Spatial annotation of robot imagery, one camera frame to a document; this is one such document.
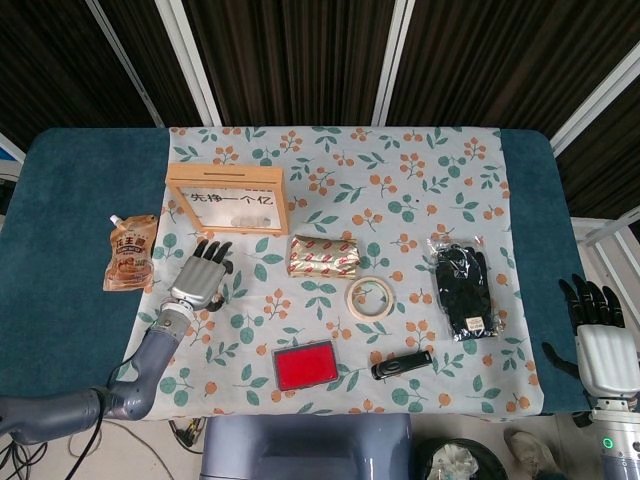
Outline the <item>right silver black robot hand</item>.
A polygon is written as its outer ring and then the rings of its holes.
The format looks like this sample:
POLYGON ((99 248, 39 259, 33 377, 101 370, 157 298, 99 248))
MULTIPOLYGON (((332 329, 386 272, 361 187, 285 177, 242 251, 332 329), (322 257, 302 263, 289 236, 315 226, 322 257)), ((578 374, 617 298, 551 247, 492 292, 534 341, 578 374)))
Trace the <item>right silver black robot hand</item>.
POLYGON ((558 281, 568 307, 577 361, 563 359, 544 342, 551 364, 581 381, 586 392, 601 399, 629 400, 639 393, 639 359, 633 335, 614 291, 574 274, 558 281))

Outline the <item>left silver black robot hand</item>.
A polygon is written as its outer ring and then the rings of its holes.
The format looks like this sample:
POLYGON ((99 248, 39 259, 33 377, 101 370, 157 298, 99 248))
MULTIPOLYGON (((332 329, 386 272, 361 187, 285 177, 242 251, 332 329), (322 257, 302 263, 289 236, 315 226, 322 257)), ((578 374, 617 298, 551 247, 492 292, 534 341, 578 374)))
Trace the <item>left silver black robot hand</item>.
POLYGON ((195 311, 220 310, 225 298, 219 287, 234 270, 233 262, 227 258, 231 246, 231 242, 199 242, 174 281, 171 296, 189 303, 195 311))

